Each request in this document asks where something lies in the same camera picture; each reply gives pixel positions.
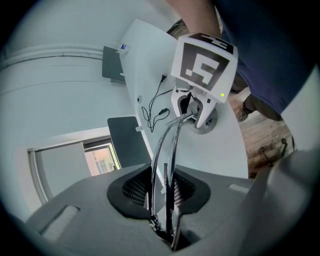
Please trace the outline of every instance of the wooden floor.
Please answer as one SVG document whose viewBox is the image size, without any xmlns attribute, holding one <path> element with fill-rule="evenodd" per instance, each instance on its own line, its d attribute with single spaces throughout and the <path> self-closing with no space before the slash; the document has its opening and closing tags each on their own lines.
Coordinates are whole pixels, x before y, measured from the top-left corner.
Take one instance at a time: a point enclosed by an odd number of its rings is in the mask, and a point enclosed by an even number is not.
<svg viewBox="0 0 320 256">
<path fill-rule="evenodd" d="M 181 22 L 170 34 L 178 39 L 178 37 L 187 33 L 189 33 L 187 27 Z M 242 108 L 242 103 L 249 94 L 249 88 L 246 88 L 239 94 L 230 94 L 228 96 L 228 101 L 235 113 Z M 267 119 L 255 111 L 249 115 L 247 120 L 239 123 L 239 126 L 244 140 L 250 178 L 254 178 L 258 171 L 268 165 L 268 162 L 259 151 L 261 147 L 265 148 L 265 154 L 272 162 L 279 159 L 284 148 L 282 139 L 286 139 L 287 142 L 285 156 L 293 151 L 292 135 L 283 121 L 277 122 Z"/>
</svg>

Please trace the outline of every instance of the window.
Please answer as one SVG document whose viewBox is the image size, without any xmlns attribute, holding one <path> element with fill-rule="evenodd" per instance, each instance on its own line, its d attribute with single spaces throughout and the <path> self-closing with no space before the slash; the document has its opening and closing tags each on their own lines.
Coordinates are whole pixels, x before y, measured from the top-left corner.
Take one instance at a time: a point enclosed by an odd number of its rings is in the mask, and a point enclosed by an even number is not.
<svg viewBox="0 0 320 256">
<path fill-rule="evenodd" d="M 114 147 L 111 142 L 94 143 L 94 146 L 83 145 L 85 158 L 92 176 L 110 173 L 120 169 Z"/>
</svg>

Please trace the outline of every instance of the white table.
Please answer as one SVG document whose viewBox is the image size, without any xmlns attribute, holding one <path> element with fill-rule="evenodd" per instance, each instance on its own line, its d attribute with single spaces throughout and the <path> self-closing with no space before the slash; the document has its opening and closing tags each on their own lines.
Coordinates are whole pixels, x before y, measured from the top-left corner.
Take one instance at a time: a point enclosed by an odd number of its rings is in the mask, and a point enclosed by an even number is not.
<svg viewBox="0 0 320 256">
<path fill-rule="evenodd" d="M 136 19 L 125 33 L 122 42 L 130 46 L 130 51 L 120 56 L 126 86 L 152 158 L 166 123 L 176 118 L 171 104 L 171 93 L 159 96 L 153 103 L 152 119 L 160 110 L 170 110 L 166 119 L 156 123 L 153 133 L 147 126 L 141 106 L 148 109 L 162 74 L 166 73 L 168 77 L 162 83 L 159 94 L 173 88 L 175 78 L 169 74 L 177 40 L 157 27 Z M 137 101 L 138 96 L 142 97 L 142 101 Z M 216 110 L 218 121 L 208 134 L 194 134 L 187 127 L 182 127 L 176 164 L 213 174 L 248 178 L 247 154 L 236 116 L 228 101 L 217 104 Z M 168 162 L 172 137 L 173 129 L 163 142 L 158 160 L 157 174 L 162 183 L 164 163 Z"/>
</svg>

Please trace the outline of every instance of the black mesh vent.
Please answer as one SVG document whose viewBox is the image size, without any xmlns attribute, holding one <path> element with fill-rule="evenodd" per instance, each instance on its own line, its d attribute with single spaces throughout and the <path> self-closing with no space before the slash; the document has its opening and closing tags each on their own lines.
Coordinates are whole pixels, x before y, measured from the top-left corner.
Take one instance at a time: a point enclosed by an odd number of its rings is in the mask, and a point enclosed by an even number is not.
<svg viewBox="0 0 320 256">
<path fill-rule="evenodd" d="M 167 184 L 167 165 L 164 166 L 164 185 Z M 182 178 L 178 174 L 174 175 L 174 204 L 176 206 L 181 205 L 184 201 L 192 197 L 195 192 L 195 186 Z"/>
<path fill-rule="evenodd" d="M 145 173 L 140 173 L 136 177 L 128 180 L 122 187 L 123 194 L 125 197 L 129 198 L 132 202 L 144 206 L 147 194 L 146 189 L 146 175 Z"/>
</svg>

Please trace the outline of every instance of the white wall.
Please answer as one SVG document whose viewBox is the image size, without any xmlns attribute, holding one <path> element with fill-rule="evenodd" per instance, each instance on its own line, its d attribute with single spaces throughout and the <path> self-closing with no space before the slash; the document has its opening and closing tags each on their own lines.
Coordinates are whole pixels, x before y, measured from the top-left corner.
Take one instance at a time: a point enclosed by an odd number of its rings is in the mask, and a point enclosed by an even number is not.
<svg viewBox="0 0 320 256">
<path fill-rule="evenodd" d="M 134 115 L 127 88 L 111 84 L 101 70 L 101 60 L 51 57 L 0 72 L 0 195 L 20 219 L 39 206 L 28 148 L 48 146 L 52 137 L 53 144 L 64 143 L 80 131 L 105 130 L 110 117 Z"/>
<path fill-rule="evenodd" d="M 135 19 L 167 31 L 179 16 L 165 0 L 40 0 L 17 26 L 6 53 L 48 44 L 108 46 Z"/>
</svg>

